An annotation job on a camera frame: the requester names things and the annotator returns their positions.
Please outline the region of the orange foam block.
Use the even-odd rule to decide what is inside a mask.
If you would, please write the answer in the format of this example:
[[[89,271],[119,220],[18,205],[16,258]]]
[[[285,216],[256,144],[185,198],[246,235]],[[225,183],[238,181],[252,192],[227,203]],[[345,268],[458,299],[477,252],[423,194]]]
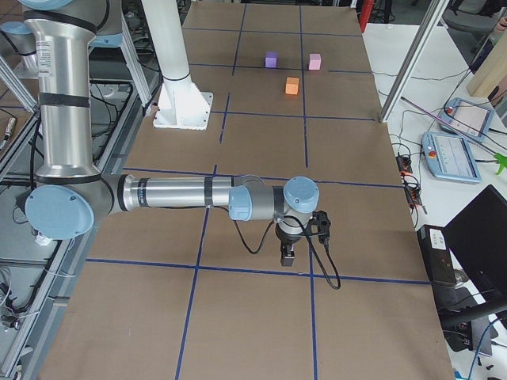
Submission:
[[[297,95],[299,93],[299,78],[286,77],[284,92],[287,95]]]

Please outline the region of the orange black connector strip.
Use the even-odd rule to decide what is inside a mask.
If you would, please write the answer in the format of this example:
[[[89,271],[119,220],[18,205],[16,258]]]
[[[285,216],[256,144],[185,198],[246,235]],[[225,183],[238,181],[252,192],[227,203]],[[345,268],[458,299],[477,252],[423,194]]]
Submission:
[[[415,207],[421,207],[421,185],[414,176],[410,156],[408,154],[397,154],[395,159],[409,207],[412,210]]]

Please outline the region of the black box device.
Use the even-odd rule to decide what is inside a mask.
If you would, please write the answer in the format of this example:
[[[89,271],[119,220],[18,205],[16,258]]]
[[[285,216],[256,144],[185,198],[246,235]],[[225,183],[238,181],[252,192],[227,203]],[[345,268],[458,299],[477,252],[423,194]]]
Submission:
[[[417,231],[417,239],[429,281],[442,286],[454,287],[456,277],[451,253],[445,242],[442,228],[423,225]]]

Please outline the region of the near teach pendant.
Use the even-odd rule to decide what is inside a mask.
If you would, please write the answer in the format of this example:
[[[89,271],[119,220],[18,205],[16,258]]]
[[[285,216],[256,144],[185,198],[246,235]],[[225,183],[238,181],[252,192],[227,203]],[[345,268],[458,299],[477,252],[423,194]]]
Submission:
[[[421,137],[426,165],[441,180],[478,184],[482,181],[468,141],[459,136],[427,131]]]

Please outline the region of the teach pendant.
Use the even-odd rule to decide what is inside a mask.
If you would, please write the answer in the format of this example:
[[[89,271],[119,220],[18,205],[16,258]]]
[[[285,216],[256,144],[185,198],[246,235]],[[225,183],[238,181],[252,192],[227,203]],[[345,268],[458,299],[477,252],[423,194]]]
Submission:
[[[455,97],[440,110],[438,116],[478,143],[484,143],[494,118],[494,110],[472,103],[469,100]],[[449,133],[454,132],[444,124],[440,126]]]
[[[482,181],[468,141],[459,136],[427,131],[421,137],[426,165],[441,180],[478,184]]]

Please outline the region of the black laptop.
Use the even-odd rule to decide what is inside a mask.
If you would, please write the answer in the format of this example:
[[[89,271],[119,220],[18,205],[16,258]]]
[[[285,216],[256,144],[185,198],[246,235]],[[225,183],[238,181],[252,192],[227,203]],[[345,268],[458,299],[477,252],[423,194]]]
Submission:
[[[506,198],[493,185],[445,226],[444,240],[487,299],[506,294]]]

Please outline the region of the purple foam block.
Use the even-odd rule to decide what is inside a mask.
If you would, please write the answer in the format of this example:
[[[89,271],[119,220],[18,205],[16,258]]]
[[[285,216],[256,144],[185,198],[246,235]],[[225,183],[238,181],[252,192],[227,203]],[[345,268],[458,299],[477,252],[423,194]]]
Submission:
[[[278,54],[275,51],[267,51],[265,55],[265,67],[277,68]]]

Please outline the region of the pink foam block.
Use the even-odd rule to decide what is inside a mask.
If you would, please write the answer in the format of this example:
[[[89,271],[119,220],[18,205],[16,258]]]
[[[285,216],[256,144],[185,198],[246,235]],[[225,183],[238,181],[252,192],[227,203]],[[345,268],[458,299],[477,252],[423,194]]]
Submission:
[[[320,70],[322,65],[322,57],[319,53],[310,53],[308,70]]]

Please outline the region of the purple rod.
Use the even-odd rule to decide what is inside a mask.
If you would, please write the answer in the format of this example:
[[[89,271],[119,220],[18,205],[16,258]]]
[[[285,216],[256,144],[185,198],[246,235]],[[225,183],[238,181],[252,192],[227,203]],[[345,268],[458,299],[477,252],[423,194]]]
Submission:
[[[461,132],[461,131],[457,130],[450,123],[448,123],[447,121],[441,119],[438,115],[432,114],[430,111],[427,111],[426,109],[424,109],[421,106],[413,103],[412,101],[408,100],[405,97],[401,97],[401,100],[405,101],[410,106],[412,106],[413,108],[417,109],[418,111],[423,112],[425,115],[432,117],[434,120],[438,121],[439,123],[444,124],[445,126],[447,126],[448,128],[450,128],[452,131],[454,131],[457,135],[459,135],[461,137],[464,137],[465,139],[467,139],[468,141],[470,141],[472,144],[475,144],[476,146],[478,146],[480,149],[484,150],[485,152],[493,155],[497,161],[500,161],[501,159],[504,159],[504,158],[506,159],[506,156],[504,156],[504,155],[502,155],[502,154],[500,154],[498,152],[495,152],[494,150],[492,150],[491,148],[489,148],[487,146],[484,146],[480,142],[477,142],[477,141],[473,140],[471,137],[469,137],[468,135],[466,135],[464,132]]]

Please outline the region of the far teach pendant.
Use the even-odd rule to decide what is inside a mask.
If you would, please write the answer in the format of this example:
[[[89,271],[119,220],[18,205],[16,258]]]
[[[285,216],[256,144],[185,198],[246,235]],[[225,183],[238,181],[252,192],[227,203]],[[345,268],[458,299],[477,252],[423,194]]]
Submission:
[[[494,118],[494,110],[472,103],[469,100],[455,97],[440,110],[438,116],[478,143],[484,143]],[[440,126],[449,133],[454,132],[444,124]]]

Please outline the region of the green clamp tool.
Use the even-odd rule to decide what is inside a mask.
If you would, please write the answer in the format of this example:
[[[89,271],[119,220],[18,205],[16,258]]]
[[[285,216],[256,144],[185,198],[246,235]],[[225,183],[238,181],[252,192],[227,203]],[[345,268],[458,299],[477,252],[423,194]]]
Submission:
[[[507,168],[507,157],[503,154],[495,153],[494,159],[498,163],[498,169],[497,169],[496,174],[500,175],[502,173],[502,171]]]

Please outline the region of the white pedestal column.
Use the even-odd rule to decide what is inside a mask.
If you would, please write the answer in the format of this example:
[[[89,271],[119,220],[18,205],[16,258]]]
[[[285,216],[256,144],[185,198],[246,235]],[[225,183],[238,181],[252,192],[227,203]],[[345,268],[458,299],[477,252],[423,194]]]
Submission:
[[[163,84],[154,117],[156,128],[204,130],[213,94],[193,82],[175,1],[142,2]]]

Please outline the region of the aluminium frame table left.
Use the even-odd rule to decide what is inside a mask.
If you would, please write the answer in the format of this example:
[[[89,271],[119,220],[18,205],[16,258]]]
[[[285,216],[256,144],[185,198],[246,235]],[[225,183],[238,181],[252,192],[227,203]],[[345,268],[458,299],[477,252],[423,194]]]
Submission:
[[[155,77],[143,70],[128,23],[122,20],[117,49],[92,50],[92,135],[97,167],[118,173],[139,129],[142,102]],[[21,127],[1,159],[1,284],[11,293],[12,314],[1,307],[1,377],[34,379],[55,338],[78,270],[97,230],[73,241],[39,245],[22,212],[29,171],[40,166],[43,141],[35,135],[36,117]]]

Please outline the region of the wooden block post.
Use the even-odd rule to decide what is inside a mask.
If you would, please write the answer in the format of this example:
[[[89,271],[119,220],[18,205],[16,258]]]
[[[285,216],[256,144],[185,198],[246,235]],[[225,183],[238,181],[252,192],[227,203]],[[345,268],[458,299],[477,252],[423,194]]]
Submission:
[[[467,85],[473,97],[488,97],[497,86],[498,95],[506,91],[506,17],[494,27],[493,37],[496,44]]]

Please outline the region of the aluminium frame post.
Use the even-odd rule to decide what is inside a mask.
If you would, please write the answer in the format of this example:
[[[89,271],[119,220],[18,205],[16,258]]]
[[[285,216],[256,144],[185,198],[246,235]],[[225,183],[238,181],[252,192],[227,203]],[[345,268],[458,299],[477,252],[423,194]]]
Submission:
[[[448,1],[432,0],[429,8],[423,17],[421,25],[413,39],[412,44],[403,60],[398,75],[379,115],[379,121],[386,123],[394,110],[396,104],[401,99],[403,90],[405,89],[414,69],[419,60],[421,53],[424,51],[429,38],[437,26],[441,16],[448,6]]]

